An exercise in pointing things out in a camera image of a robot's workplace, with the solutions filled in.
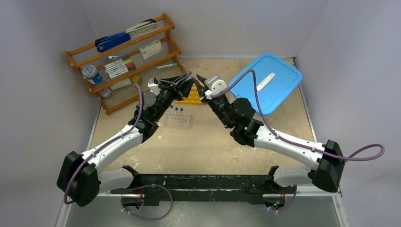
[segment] yellow object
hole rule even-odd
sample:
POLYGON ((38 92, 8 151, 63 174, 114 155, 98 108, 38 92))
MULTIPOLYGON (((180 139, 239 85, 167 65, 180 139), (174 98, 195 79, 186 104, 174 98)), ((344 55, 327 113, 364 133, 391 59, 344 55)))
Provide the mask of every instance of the yellow object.
POLYGON ((198 90, 196 86, 193 86, 191 92, 189 93, 188 98, 185 98, 183 101, 176 101, 175 104, 194 104, 194 105, 202 105, 201 100, 199 99, 198 90))
POLYGON ((132 82, 136 83, 136 84, 140 84, 140 80, 141 77, 139 75, 134 75, 131 77, 132 82))

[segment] wooden rack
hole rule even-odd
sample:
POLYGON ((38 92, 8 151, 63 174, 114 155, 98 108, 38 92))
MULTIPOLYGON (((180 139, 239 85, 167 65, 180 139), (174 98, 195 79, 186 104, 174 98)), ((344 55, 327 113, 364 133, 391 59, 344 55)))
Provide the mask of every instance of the wooden rack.
MULTIPOLYGON (((171 59, 171 60, 173 60, 175 63, 177 63, 177 66, 178 66, 178 68, 180 69, 181 72, 185 72, 185 68, 182 66, 182 64, 178 61, 178 58, 177 58, 177 55, 181 54, 181 49, 180 49, 180 47, 175 43, 175 41, 174 41, 174 39, 172 38, 171 33, 170 33, 170 29, 174 29, 174 28, 175 28, 174 22, 171 20, 171 18, 170 18, 166 13, 163 13, 161 16, 154 18, 154 20, 155 20, 155 21, 164 20, 164 21, 165 21, 165 26, 162 27, 162 28, 160 28, 160 29, 158 29, 158 30, 156 30, 156 31, 154 31, 154 32, 151 32, 151 33, 149 33, 149 34, 140 36, 140 37, 138 37, 138 38, 136 38, 136 39, 133 39, 133 40, 129 40, 128 42, 125 42, 125 43, 123 43, 123 44, 121 44, 121 45, 119 45, 119 46, 116 46, 116 47, 114 47, 114 48, 112 48, 112 49, 110 49, 110 50, 108 50, 108 51, 105 51, 105 52, 103 52, 103 53, 100 53, 100 54, 98 54, 98 55, 95 55, 95 56, 93 56, 93 57, 91 57, 91 58, 88 58, 88 59, 86 59, 86 60, 83 60, 83 61, 81 61, 81 62, 75 62, 73 56, 76 55, 76 54, 78 54, 78 53, 87 51, 87 50, 89 50, 89 49, 95 47, 95 43, 94 43, 94 42, 91 43, 91 44, 85 45, 85 46, 83 46, 83 47, 80 47, 80 48, 78 48, 78 49, 76 49, 76 50, 73 50, 73 51, 70 51, 70 52, 68 52, 68 51, 65 52, 65 54, 67 55, 68 61, 69 61, 70 64, 71 64, 71 67, 74 68, 74 69, 76 69, 76 70, 78 70, 78 71, 82 74, 82 69, 81 69, 82 66, 86 66, 86 65, 88 65, 89 63, 91 63, 91 62, 93 62, 93 61, 96 61, 96 60, 98 60, 98 59, 101 59, 101 58, 103 58, 103 57, 105 57, 105 56, 108 56, 108 55, 110 55, 110 54, 112 54, 112 53, 114 53, 114 52, 116 52, 116 51, 119 51, 119 50, 122 50, 122 49, 124 49, 124 48, 127 48, 127 47, 129 47, 129 46, 131 46, 131 45, 134 45, 134 44, 136 44, 136 43, 138 43, 138 42, 140 42, 140 41, 146 40, 146 39, 148 39, 148 38, 150 38, 150 37, 152 37, 152 36, 155 36, 155 35, 157 35, 157 34, 160 34, 160 33, 162 33, 162 32, 164 32, 164 33, 166 34, 166 36, 165 36, 164 38, 160 39, 160 42, 162 42, 162 43, 163 43, 163 42, 167 42, 167 43, 168 43, 168 49, 169 49, 169 54, 168 54, 168 55, 166 55, 166 56, 164 56, 164 57, 161 57, 161 58, 159 58, 159 59, 157 59, 157 60, 155 60, 155 61, 153 61, 153 62, 151 62, 151 63, 148 63, 148 64, 146 64, 146 65, 144 65, 144 66, 141 66, 141 67, 139 67, 139 68, 136 68, 136 69, 133 70, 133 71, 129 71, 129 72, 125 73, 124 75, 119 76, 119 77, 117 77, 117 78, 114 78, 114 79, 112 79, 111 81, 109 81, 108 83, 105 83, 105 84, 103 84, 103 85, 101 85, 101 86, 97 86, 97 87, 93 87, 93 86, 84 78, 84 76, 82 76, 82 78, 84 79, 84 82, 86 83, 86 85, 87 85, 87 87, 88 87, 88 89, 89 89, 89 92, 91 92, 92 94, 94 94, 94 95, 97 96, 97 99, 99 100, 100 104, 102 105, 103 110, 105 111, 105 113, 106 113, 107 115, 109 115, 110 113, 112 113, 112 112, 114 112, 114 111, 116 111, 116 110, 122 108, 123 106, 126 106, 126 105, 128 105, 129 103, 132 103, 132 102, 134 102, 134 101, 136 101, 136 100, 139 99, 139 95, 137 95, 137 96, 135 96, 135 97, 132 97, 132 98, 130 98, 130 99, 127 99, 127 100, 125 100, 124 102, 121 102, 121 103, 117 104, 116 106, 113 106, 113 107, 111 107, 111 108, 108 109, 108 108, 106 107, 106 105, 104 104, 104 102, 103 102, 103 100, 102 100, 102 97, 99 95, 99 91, 101 91, 101 90, 107 88, 108 86, 111 86, 111 85, 113 85, 113 84, 115 84, 115 83, 117 83, 117 82, 119 82, 119 81, 122 81, 122 80, 124 80, 124 79, 130 78, 130 77, 132 77, 132 76, 135 76, 135 75, 137 75, 138 73, 140 73, 140 72, 142 72, 142 71, 144 71, 144 70, 147 70, 147 69, 149 69, 149 68, 151 68, 151 67, 154 67, 154 66, 156 66, 156 65, 158 65, 158 64, 160 64, 160 63, 162 63, 162 62, 164 62, 164 61, 166 61, 166 60, 169 60, 169 59, 171 59)), ((138 53, 140 53, 139 50, 134 50, 134 51, 132 51, 132 52, 130 52, 130 53, 128 53, 128 54, 125 54, 125 55, 123 55, 123 56, 121 56, 121 57, 119 57, 118 59, 115 59, 115 60, 113 60, 113 61, 117 61, 117 60, 119 60, 120 58, 123 58, 123 57, 125 57, 125 56, 133 56, 133 55, 136 55, 136 54, 138 54, 138 53)), ((113 62, 113 61, 110 61, 110 62, 107 62, 107 63, 105 63, 105 64, 99 65, 99 66, 97 66, 96 68, 97 68, 98 71, 103 70, 103 66, 105 66, 106 64, 109 64, 109 63, 111 63, 111 62, 113 62)))

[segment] blue plastic container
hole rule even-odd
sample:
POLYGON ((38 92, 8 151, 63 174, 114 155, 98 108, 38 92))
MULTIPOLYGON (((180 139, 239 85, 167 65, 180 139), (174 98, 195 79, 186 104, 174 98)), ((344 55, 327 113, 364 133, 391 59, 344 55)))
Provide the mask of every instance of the blue plastic container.
MULTIPOLYGON (((273 79, 258 91, 264 116, 271 115, 302 80, 302 73, 295 67, 271 53, 264 53, 245 67, 228 85, 232 85, 248 69, 256 72, 256 86, 271 73, 275 74, 273 79)), ((236 98, 247 98, 256 112, 261 115, 256 105, 252 73, 248 73, 230 92, 236 98)))

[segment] white wall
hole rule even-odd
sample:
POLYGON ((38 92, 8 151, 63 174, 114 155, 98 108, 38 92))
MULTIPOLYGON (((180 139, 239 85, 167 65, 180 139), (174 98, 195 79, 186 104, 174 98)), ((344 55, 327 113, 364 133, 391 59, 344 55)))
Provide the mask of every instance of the white wall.
POLYGON ((54 226, 63 158, 86 148, 98 102, 64 55, 96 38, 80 7, 77 0, 1 2, 1 226, 54 226))
POLYGON ((80 0, 100 37, 167 13, 183 57, 299 54, 328 0, 80 0))
POLYGON ((400 11, 398 0, 331 0, 297 59, 320 141, 339 142, 345 155, 386 146, 378 160, 345 166, 341 188, 356 227, 401 223, 400 11))

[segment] black metal base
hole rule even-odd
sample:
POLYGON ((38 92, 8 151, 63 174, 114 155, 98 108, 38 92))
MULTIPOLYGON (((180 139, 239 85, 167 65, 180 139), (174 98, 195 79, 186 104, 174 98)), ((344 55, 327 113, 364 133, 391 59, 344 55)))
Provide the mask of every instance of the black metal base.
MULTIPOLYGON (((264 204, 264 194, 281 194, 282 187, 272 181, 271 171, 268 175, 173 175, 173 174, 140 174, 130 166, 124 166, 134 175, 130 188, 149 184, 159 184, 167 188, 174 201, 200 202, 247 202, 264 204)), ((287 193, 294 188, 287 187, 287 193)), ((140 191, 112 190, 114 194, 139 194, 140 191)), ((160 188, 150 187, 144 191, 145 206, 157 206, 160 201, 170 201, 168 194, 160 188)))

